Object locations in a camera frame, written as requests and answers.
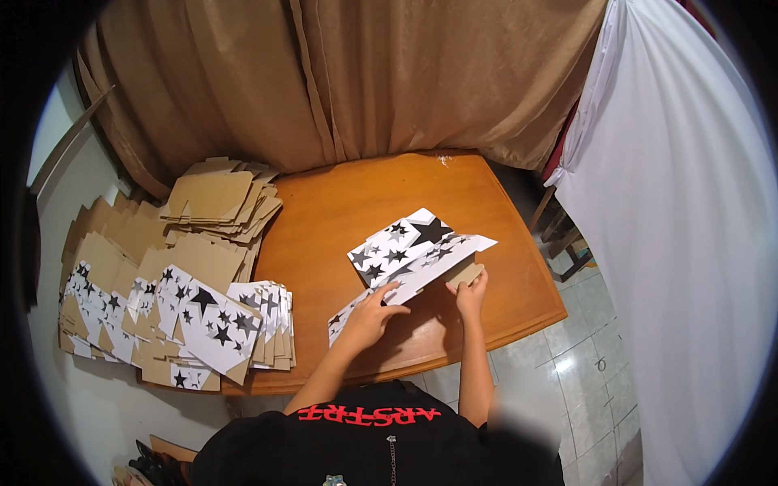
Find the orange table top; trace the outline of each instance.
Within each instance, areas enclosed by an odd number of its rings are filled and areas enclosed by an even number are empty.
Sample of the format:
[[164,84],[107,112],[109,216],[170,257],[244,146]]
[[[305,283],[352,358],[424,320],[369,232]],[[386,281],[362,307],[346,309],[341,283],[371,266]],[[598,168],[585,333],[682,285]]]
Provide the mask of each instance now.
[[[297,367],[250,371],[238,386],[222,378],[222,394],[294,393],[328,350],[327,321],[364,290],[346,253],[419,208],[460,234],[499,243],[476,254],[489,271],[482,322],[486,347],[498,348],[566,317],[565,307],[527,227],[483,158],[405,154],[293,174],[276,181],[284,205],[262,242],[254,280],[293,293]],[[347,384],[416,374],[461,358],[462,330],[454,297],[442,282],[425,287],[396,316],[384,337],[363,352]]]

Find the star-printed box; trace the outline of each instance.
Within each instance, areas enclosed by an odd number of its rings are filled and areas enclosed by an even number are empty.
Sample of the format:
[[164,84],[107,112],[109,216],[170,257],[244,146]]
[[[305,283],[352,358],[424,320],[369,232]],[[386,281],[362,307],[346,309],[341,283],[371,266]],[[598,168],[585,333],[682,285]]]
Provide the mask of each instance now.
[[386,304],[402,304],[418,295],[438,277],[456,287],[481,273],[475,252],[497,242],[480,235],[459,235],[425,208],[400,218],[348,253],[367,289],[328,322],[330,346],[340,334],[354,306],[376,288],[396,281],[399,286],[384,297]]

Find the black t-shirt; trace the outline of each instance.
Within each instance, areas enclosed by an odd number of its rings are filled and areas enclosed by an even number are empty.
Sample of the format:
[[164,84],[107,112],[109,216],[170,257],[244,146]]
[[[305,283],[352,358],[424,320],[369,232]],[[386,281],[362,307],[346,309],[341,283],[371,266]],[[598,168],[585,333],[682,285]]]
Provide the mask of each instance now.
[[230,422],[194,460],[194,486],[391,484],[391,444],[401,486],[563,486],[559,456],[508,430],[474,427],[410,382],[346,390],[286,416],[269,411]]

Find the white fabric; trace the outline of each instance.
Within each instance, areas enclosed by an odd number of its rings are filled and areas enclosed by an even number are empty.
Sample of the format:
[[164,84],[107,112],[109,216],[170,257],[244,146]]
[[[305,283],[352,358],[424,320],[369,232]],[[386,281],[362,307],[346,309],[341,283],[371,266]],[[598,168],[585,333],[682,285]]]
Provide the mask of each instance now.
[[612,0],[608,14],[556,197],[631,354],[645,484],[702,484],[773,342],[776,171],[742,78],[685,10]]

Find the tiled floor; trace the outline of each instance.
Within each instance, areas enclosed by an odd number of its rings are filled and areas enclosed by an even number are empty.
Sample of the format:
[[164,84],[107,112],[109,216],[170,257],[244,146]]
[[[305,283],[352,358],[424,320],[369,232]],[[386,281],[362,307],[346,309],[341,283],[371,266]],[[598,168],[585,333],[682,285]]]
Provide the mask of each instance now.
[[[552,269],[569,266],[565,257],[550,262]],[[606,476],[640,428],[619,322],[597,268],[558,285],[568,317],[491,351],[492,374],[499,382],[501,374],[520,366],[545,372],[563,412],[559,455],[567,486],[616,484]],[[458,363],[424,372],[422,378],[429,393],[456,407]]]

